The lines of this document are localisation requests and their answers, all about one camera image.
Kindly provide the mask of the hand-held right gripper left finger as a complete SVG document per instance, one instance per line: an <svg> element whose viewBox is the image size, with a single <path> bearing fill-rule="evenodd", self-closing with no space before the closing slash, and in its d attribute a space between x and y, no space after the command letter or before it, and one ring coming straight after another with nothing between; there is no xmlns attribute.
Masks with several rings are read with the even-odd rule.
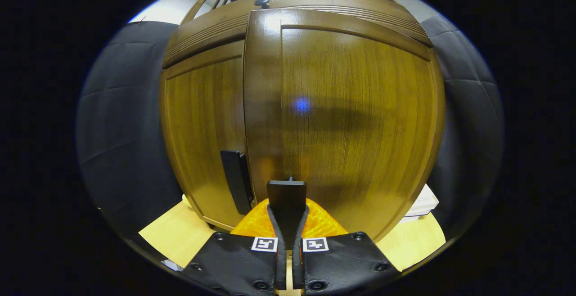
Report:
<svg viewBox="0 0 576 296"><path fill-rule="evenodd" d="M277 296L286 269L286 243L266 198L230 233L212 233L182 273L227 296Z"/></svg>

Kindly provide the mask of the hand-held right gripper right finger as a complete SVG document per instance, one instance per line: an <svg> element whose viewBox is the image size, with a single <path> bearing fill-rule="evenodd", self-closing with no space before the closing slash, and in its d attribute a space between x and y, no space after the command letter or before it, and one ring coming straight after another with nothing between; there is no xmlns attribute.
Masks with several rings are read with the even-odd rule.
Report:
<svg viewBox="0 0 576 296"><path fill-rule="evenodd" d="M348 232L307 198L292 245L292 287L303 296L361 296L400 271L366 232Z"/></svg>

